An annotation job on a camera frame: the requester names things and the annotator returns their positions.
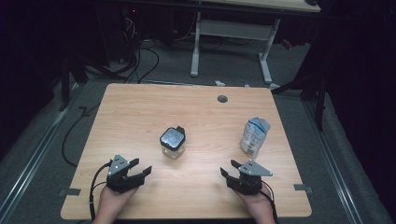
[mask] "wire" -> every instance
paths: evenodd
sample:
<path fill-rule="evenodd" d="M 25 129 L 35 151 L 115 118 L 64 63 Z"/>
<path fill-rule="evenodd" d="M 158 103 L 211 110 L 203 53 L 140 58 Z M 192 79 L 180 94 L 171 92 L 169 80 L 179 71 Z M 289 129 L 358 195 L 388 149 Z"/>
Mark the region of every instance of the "wire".
<path fill-rule="evenodd" d="M 243 82 L 245 85 L 248 85 L 248 83 L 247 83 L 244 79 L 242 79 L 242 78 L 235 77 L 235 79 L 237 79 L 237 80 Z"/>
<path fill-rule="evenodd" d="M 276 212 L 276 206 L 275 206 L 275 195 L 274 195 L 274 191 L 271 189 L 271 187 L 265 183 L 264 181 L 262 181 L 262 183 L 264 183 L 268 189 L 271 192 L 271 197 L 268 196 L 266 193 L 262 192 L 261 190 L 259 191 L 260 194 L 262 194 L 266 199 L 268 199 L 268 201 L 270 201 L 271 207 L 273 209 L 273 217 L 274 217 L 274 221 L 276 224 L 279 223 L 278 219 L 277 219 L 277 212 Z"/>
<path fill-rule="evenodd" d="M 202 39 L 206 40 L 206 41 L 212 40 L 212 41 L 208 41 L 209 42 L 208 44 L 213 44 L 213 43 L 219 42 L 218 45 L 215 46 L 214 48 L 206 48 L 206 47 L 204 47 L 203 44 L 200 44 L 199 45 L 200 48 L 202 48 L 202 49 L 218 49 L 218 48 L 220 48 L 222 46 L 222 44 L 223 44 L 223 38 L 222 37 L 217 37 L 217 36 L 211 36 L 211 37 L 205 35 L 205 38 L 202 38 Z"/>
<path fill-rule="evenodd" d="M 139 58 L 138 59 L 136 59 L 137 60 L 137 64 L 136 64 L 136 66 L 134 67 L 134 70 L 125 78 L 125 80 L 124 80 L 124 83 L 127 83 L 128 82 L 128 79 L 129 79 L 129 82 L 131 82 L 132 80 L 133 80 L 133 78 L 134 78 L 134 75 L 136 75 L 137 76 L 137 79 L 139 79 L 139 75 L 137 74 L 137 68 L 139 67 L 139 64 L 140 64 L 140 49 L 138 49 L 137 50 L 137 54 L 139 55 Z"/>
<path fill-rule="evenodd" d="M 192 36 L 194 36 L 194 35 L 190 35 L 190 36 L 188 36 L 188 35 L 191 33 L 192 27 L 194 27 L 196 16 L 197 16 L 197 12 L 195 12 L 193 17 L 192 17 L 192 22 L 191 22 L 191 26 L 190 26 L 189 31 L 183 37 L 178 38 L 178 39 L 174 39 L 174 41 L 184 40 L 184 39 L 188 39 L 188 38 L 191 38 Z"/>
<path fill-rule="evenodd" d="M 157 62 L 145 75 L 143 75 L 141 78 L 138 79 L 137 84 L 140 84 L 142 82 L 142 79 L 144 77 L 146 77 L 150 72 L 152 72 L 152 70 L 154 70 L 157 67 L 158 63 L 160 62 L 160 56 L 154 50 L 152 50 L 152 49 L 145 49 L 145 50 L 148 50 L 148 51 L 152 52 L 153 54 L 155 54 L 155 56 L 157 57 Z"/>
<path fill-rule="evenodd" d="M 247 40 L 246 42 L 243 42 L 243 43 L 238 43 L 238 42 L 235 42 L 235 41 L 231 41 L 231 40 L 227 40 L 227 39 L 224 39 L 223 40 L 224 41 L 224 43 L 226 43 L 226 44 L 233 44 L 233 45 L 248 45 L 248 44 L 250 44 L 250 43 L 254 43 L 254 42 L 257 42 L 257 40 L 254 40 L 254 39 L 249 39 L 249 40 Z"/>
<path fill-rule="evenodd" d="M 128 26 L 128 28 L 126 28 L 126 32 L 127 32 L 127 33 L 129 33 L 129 29 L 131 28 L 132 25 L 133 25 L 133 27 L 134 27 L 134 29 L 132 30 L 131 40 L 130 40 L 130 38 L 128 37 L 128 35 L 125 34 L 125 32 L 123 32 L 123 34 L 125 35 L 126 41 L 128 42 L 128 45 L 131 45 L 131 41 L 134 40 L 134 32 L 135 32 L 134 22 L 133 22 L 131 19 L 129 19 L 129 18 L 124 18 L 124 19 L 127 20 L 127 21 L 130 23 L 129 26 Z"/>
<path fill-rule="evenodd" d="M 99 183 L 99 184 L 95 185 L 95 187 L 93 187 L 93 189 L 96 189 L 96 187 L 98 187 L 99 185 L 103 185 L 103 184 L 106 184 L 106 183 L 107 183 L 106 181 L 104 181 L 102 183 Z"/>
<path fill-rule="evenodd" d="M 93 108 L 91 108 L 88 112 L 84 112 L 82 115 L 81 115 L 81 117 L 79 117 L 79 119 L 77 119 L 74 123 L 73 123 L 73 125 L 69 128 L 69 130 L 67 131 L 67 133 L 66 133 L 66 136 L 64 137 L 64 141 L 62 142 L 62 156 L 64 157 L 64 160 L 68 163 L 68 164 L 70 164 L 70 165 L 72 165 L 72 166 L 74 166 L 74 167 L 77 167 L 77 165 L 76 164 L 74 164 L 73 162 L 71 162 L 69 159 L 67 159 L 67 157 L 66 157 L 66 155 L 65 155 L 65 153 L 64 153 L 64 146 L 65 146 L 65 144 L 66 144 L 66 140 L 67 140 L 67 137 L 69 136 L 69 134 L 72 132 L 72 130 L 76 127 L 76 125 L 83 119 L 83 118 L 85 118 L 85 117 L 87 117 L 88 115 L 90 115 L 90 113 L 96 108 L 96 107 L 98 107 L 100 105 L 100 103 L 99 104 L 97 104 L 97 105 L 95 105 Z"/>
<path fill-rule="evenodd" d="M 182 46 L 182 47 L 188 47 L 191 46 L 195 43 L 195 41 L 192 39 L 194 37 L 194 35 L 186 37 L 184 39 L 179 39 L 178 41 L 174 41 L 173 43 L 178 45 L 178 46 Z M 180 44 L 178 42 L 188 42 L 187 44 Z"/>
<path fill-rule="evenodd" d="M 133 54 L 133 56 L 131 57 L 131 59 L 130 59 L 130 61 L 128 62 L 128 64 L 125 66 L 125 67 L 122 67 L 121 69 L 119 69 L 119 70 L 116 70 L 116 71 L 110 71 L 110 72 L 112 72 L 112 73 L 114 73 L 114 74 L 120 74 L 120 73 L 123 73 L 123 72 L 126 72 L 126 71 L 128 71 L 128 70 L 130 70 L 132 67 L 134 67 L 135 66 L 135 63 L 136 63 L 136 59 L 135 59 L 136 57 L 134 56 L 134 54 Z M 95 76 L 102 76 L 104 73 L 101 73 L 101 72 L 96 72 L 96 71 L 93 71 L 93 70 L 91 70 L 90 68 L 88 68 L 88 67 L 85 67 L 85 71 L 87 72 L 87 73 L 89 73 L 89 74 L 92 74 L 92 75 L 95 75 Z"/>
<path fill-rule="evenodd" d="M 96 216 L 96 214 L 95 214 L 95 205 L 93 204 L 93 190 L 96 188 L 96 186 L 95 186 L 96 178 L 98 177 L 100 172 L 103 169 L 105 169 L 106 167 L 109 167 L 112 162 L 113 161 L 110 160 L 110 162 L 104 164 L 101 168 L 99 168 L 99 170 L 96 172 L 95 176 L 93 177 L 93 180 L 92 180 L 92 183 L 91 183 L 91 190 L 90 190 L 90 212 L 91 212 L 92 221 L 95 219 L 95 216 Z"/>

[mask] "wood grain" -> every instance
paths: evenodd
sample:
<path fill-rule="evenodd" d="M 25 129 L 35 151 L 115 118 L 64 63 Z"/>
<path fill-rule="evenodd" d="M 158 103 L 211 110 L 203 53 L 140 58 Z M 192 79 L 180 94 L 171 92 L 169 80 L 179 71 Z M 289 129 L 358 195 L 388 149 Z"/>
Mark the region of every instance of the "wood grain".
<path fill-rule="evenodd" d="M 228 97 L 227 103 L 218 96 Z M 272 125 L 256 160 L 274 176 L 264 177 L 276 195 L 280 217 L 307 217 L 311 207 L 304 191 L 272 93 L 264 88 L 110 84 L 98 110 L 67 196 L 65 219 L 89 219 L 89 190 L 96 171 L 116 153 L 140 163 L 129 175 L 152 165 L 151 175 L 127 204 L 120 218 L 249 217 L 226 187 L 222 167 L 238 177 L 230 160 L 249 157 L 239 141 L 250 118 Z M 169 127 L 186 131 L 185 152 L 177 160 L 162 153 L 160 137 Z M 96 183 L 106 180 L 106 170 Z M 95 190 L 95 207 L 102 187 Z"/>

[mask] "power cord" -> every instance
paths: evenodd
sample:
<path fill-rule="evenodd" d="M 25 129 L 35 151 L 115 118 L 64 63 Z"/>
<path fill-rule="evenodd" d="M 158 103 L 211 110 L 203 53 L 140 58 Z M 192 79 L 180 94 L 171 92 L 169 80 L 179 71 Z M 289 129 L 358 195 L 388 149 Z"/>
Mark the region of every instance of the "power cord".
<path fill-rule="evenodd" d="M 152 72 L 152 70 L 154 70 L 157 67 L 158 63 L 160 62 L 160 56 L 154 50 L 152 49 L 145 49 L 145 50 L 152 52 L 157 57 L 157 62 L 145 75 L 143 75 L 141 78 L 138 79 L 137 84 L 140 84 L 143 78 L 146 77 L 150 72 Z"/>
<path fill-rule="evenodd" d="M 176 41 L 178 41 L 178 40 L 185 40 L 185 39 L 189 39 L 189 38 L 195 36 L 195 35 L 191 35 L 191 31 L 192 31 L 192 28 L 194 27 L 196 17 L 197 17 L 197 12 L 194 12 L 194 15 L 193 15 L 193 17 L 192 17 L 192 22 L 191 22 L 191 26 L 190 26 L 189 31 L 188 31 L 185 35 L 183 35 L 181 38 L 174 39 L 174 43 L 177 44 Z"/>
<path fill-rule="evenodd" d="M 262 183 L 264 183 L 268 187 L 268 189 L 271 191 L 271 197 L 268 196 L 266 193 L 262 192 L 261 190 L 259 191 L 259 193 L 262 194 L 266 199 L 268 199 L 268 201 L 270 201 L 270 204 L 271 204 L 271 207 L 272 207 L 272 210 L 273 210 L 274 221 L 275 221 L 276 224 L 278 224 L 279 220 L 277 219 L 274 191 L 271 189 L 271 187 L 267 183 L 265 183 L 264 181 L 262 181 Z"/>
<path fill-rule="evenodd" d="M 65 145 L 66 145 L 67 138 L 68 138 L 69 134 L 72 132 L 72 130 L 76 127 L 76 125 L 77 125 L 83 118 L 89 116 L 90 113 L 91 113 L 94 109 L 96 109 L 99 105 L 100 105 L 100 103 L 97 104 L 97 105 L 95 105 L 95 106 L 94 106 L 93 108 L 91 108 L 88 112 L 84 111 L 84 112 L 82 113 L 81 117 L 79 117 L 79 118 L 73 123 L 73 125 L 69 128 L 69 130 L 67 131 L 66 135 L 64 136 L 64 141 L 62 142 L 62 156 L 64 157 L 64 160 L 65 160 L 68 164 L 70 164 L 70 165 L 72 165 L 72 166 L 74 166 L 74 167 L 77 167 L 77 165 L 74 164 L 73 162 L 71 162 L 69 159 L 67 159 L 67 157 L 66 157 L 66 155 L 65 155 L 65 150 L 64 150 L 64 149 L 65 149 Z"/>
<path fill-rule="evenodd" d="M 137 50 L 137 54 L 138 54 L 138 58 L 136 59 L 137 60 L 137 64 L 134 67 L 134 70 L 125 78 L 124 83 L 131 82 L 134 79 L 134 75 L 136 75 L 137 79 L 139 79 L 139 75 L 137 74 L 137 68 L 139 67 L 140 58 L 141 58 L 140 57 L 140 48 Z"/>
<path fill-rule="evenodd" d="M 130 58 L 130 61 L 128 62 L 128 64 L 124 67 L 122 67 L 119 70 L 116 71 L 111 71 L 109 68 L 101 66 L 101 65 L 96 65 L 93 68 L 95 68 L 98 72 L 91 70 L 88 67 L 85 67 L 85 71 L 89 74 L 95 75 L 95 76 L 108 76 L 108 77 L 114 77 L 116 79 L 125 79 L 125 77 L 121 77 L 119 76 L 119 74 L 123 73 L 123 72 L 127 72 L 128 70 L 132 69 L 135 65 L 136 65 L 136 57 L 134 55 L 134 50 L 138 49 L 140 46 L 140 41 L 135 41 L 134 39 L 138 39 L 139 35 L 136 35 L 135 37 L 135 24 L 134 22 L 125 17 L 124 18 L 124 22 L 126 23 L 126 27 L 123 31 L 124 36 L 126 37 L 126 48 L 127 48 L 127 58 Z"/>
<path fill-rule="evenodd" d="M 106 183 L 106 182 L 102 182 L 102 183 L 100 183 L 100 184 L 98 184 L 98 185 L 95 186 L 96 178 L 97 178 L 97 176 L 101 173 L 101 171 L 102 171 L 103 169 L 105 169 L 106 167 L 109 167 L 109 166 L 111 165 L 112 162 L 113 162 L 113 160 L 110 160 L 110 162 L 104 164 L 101 168 L 99 168 L 99 170 L 96 172 L 95 176 L 93 177 L 92 184 L 91 184 L 91 190 L 90 190 L 90 212 L 91 212 L 91 219 L 92 219 L 92 221 L 93 221 L 93 220 L 95 219 L 95 217 L 96 217 L 96 214 L 95 214 L 95 205 L 94 205 L 94 203 L 93 203 L 93 190 L 94 190 L 97 186 Z"/>

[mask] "hand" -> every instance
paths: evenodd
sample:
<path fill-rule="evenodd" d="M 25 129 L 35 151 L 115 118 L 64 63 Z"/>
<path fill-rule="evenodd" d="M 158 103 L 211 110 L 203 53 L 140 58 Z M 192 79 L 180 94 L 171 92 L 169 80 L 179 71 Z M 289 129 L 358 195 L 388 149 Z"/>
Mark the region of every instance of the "hand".
<path fill-rule="evenodd" d="M 254 217 L 258 224 L 275 224 L 270 201 L 260 193 L 256 195 L 243 195 L 234 190 L 247 206 L 248 212 Z M 271 192 L 262 183 L 262 192 L 271 197 Z"/>
<path fill-rule="evenodd" d="M 100 194 L 99 209 L 92 224 L 111 224 L 121 213 L 128 200 L 134 196 L 138 187 L 123 193 L 105 186 Z"/>

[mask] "jar lid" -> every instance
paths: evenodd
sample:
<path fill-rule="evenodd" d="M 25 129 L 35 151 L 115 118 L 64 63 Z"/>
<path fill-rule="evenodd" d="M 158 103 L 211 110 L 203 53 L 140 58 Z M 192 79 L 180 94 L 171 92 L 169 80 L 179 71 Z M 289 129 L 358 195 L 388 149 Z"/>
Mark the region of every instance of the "jar lid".
<path fill-rule="evenodd" d="M 177 128 L 168 128 L 160 138 L 161 145 L 172 151 L 178 151 L 186 140 L 184 129 L 180 126 Z"/>

